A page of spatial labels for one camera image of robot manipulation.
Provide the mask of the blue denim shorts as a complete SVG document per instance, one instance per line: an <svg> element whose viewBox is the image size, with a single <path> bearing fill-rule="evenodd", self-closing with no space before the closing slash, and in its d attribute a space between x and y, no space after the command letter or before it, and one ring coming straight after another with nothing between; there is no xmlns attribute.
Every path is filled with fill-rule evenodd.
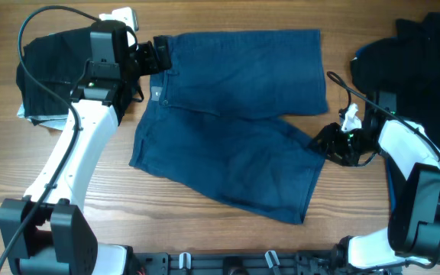
<svg viewBox="0 0 440 275"><path fill-rule="evenodd" d="M317 29L166 39L130 165L204 196L300 225L325 159L286 115L328 111Z"/></svg>

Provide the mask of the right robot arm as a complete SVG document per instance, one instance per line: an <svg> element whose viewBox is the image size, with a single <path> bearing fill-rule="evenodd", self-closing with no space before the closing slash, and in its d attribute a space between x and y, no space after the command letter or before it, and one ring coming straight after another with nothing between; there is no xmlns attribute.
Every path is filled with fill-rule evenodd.
<svg viewBox="0 0 440 275"><path fill-rule="evenodd" d="M440 264L440 150L423 126L406 121L372 101L363 120L351 102L340 122L325 126L309 148L343 167L360 166L360 156L386 155L404 178L388 226L348 242L348 264L369 271L385 267Z"/></svg>

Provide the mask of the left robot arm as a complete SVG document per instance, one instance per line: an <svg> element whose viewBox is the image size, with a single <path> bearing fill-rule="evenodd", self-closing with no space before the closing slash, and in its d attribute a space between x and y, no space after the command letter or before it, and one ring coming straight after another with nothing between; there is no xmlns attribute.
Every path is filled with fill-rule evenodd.
<svg viewBox="0 0 440 275"><path fill-rule="evenodd" d="M100 243L83 215L105 145L130 103L144 97L139 79L172 66L166 37L129 43L133 35L122 21L92 24L91 57L66 100L69 115L49 160L20 199L0 207L0 264L12 273L141 273L133 249Z"/></svg>

